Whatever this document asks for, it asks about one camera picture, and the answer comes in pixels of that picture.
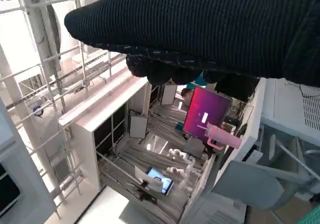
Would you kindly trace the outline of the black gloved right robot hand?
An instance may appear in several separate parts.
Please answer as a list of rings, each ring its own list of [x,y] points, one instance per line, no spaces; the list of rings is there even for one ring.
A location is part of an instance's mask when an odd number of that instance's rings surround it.
[[[64,25],[152,84],[229,74],[320,84],[320,0],[98,0]]]

